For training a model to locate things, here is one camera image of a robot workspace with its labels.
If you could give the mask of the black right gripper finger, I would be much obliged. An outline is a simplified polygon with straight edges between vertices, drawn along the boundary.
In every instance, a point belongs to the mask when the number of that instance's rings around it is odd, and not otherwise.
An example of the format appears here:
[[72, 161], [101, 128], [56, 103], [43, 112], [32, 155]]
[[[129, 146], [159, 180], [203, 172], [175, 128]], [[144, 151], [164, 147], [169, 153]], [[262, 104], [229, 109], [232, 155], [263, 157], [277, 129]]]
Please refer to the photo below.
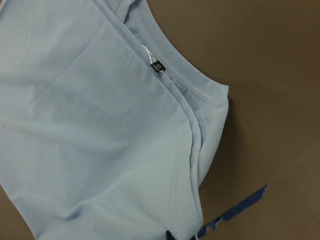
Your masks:
[[176, 240], [176, 238], [172, 235], [172, 233], [169, 230], [167, 230], [165, 232], [165, 239], [166, 240]]

